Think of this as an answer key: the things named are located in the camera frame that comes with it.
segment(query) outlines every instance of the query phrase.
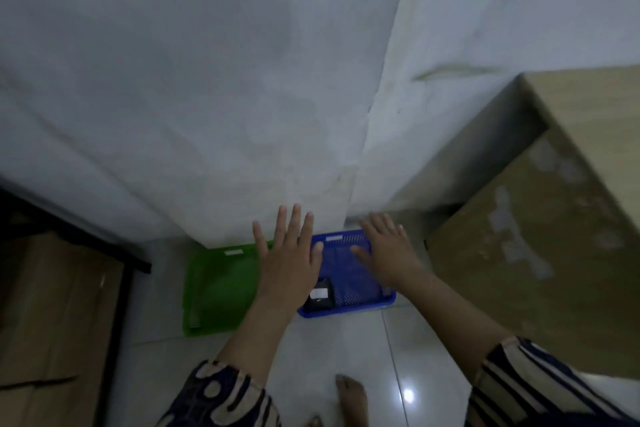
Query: blue plastic basket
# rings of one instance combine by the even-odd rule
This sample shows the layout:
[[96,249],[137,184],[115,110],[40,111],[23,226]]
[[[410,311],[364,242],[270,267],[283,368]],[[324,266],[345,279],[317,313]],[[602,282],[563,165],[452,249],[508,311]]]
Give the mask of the blue plastic basket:
[[350,246],[358,245],[371,253],[371,243],[362,230],[315,235],[312,246],[319,241],[324,242],[324,250],[318,280],[331,279],[335,307],[329,310],[306,312],[302,306],[298,309],[300,316],[319,318],[342,312],[375,309],[394,303],[396,292],[380,286],[349,250]]

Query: patterned sleeve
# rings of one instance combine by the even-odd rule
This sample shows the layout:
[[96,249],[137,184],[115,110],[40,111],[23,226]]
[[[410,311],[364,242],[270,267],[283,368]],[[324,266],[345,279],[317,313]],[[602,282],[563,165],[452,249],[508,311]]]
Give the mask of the patterned sleeve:
[[203,361],[189,375],[157,427],[282,427],[267,392],[236,368]]
[[528,339],[511,337],[485,359],[466,426],[640,426],[578,372]]

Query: white tile floor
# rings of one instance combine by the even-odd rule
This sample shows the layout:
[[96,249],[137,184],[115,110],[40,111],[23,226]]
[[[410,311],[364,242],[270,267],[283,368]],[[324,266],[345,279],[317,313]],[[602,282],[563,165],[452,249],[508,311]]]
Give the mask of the white tile floor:
[[[399,219],[428,264],[422,221],[402,214]],[[108,427],[155,425],[192,368],[215,357],[229,337],[182,336],[182,283],[193,248],[175,241],[148,247],[154,270],[134,278]],[[327,427],[342,425],[337,373],[364,384],[372,427],[463,425],[468,381],[406,298],[384,310],[292,322],[267,384],[283,425],[302,427],[314,414]],[[639,382],[595,375],[588,380],[640,416]]]

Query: label on basket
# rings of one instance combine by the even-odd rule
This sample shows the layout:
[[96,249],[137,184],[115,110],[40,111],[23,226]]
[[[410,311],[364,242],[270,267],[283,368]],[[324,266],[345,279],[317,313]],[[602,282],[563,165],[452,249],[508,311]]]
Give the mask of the label on basket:
[[312,299],[327,299],[329,297],[329,289],[314,289],[309,294]]

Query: forearm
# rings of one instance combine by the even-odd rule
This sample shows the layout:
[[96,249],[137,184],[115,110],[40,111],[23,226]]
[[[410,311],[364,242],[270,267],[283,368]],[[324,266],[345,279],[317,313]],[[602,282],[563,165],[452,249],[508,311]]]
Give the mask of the forearm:
[[291,318],[290,312],[279,309],[267,300],[257,298],[218,355],[219,361],[251,375],[256,382],[264,386],[278,345]]
[[407,277],[398,290],[427,320],[469,382],[487,354],[512,335],[426,270]]

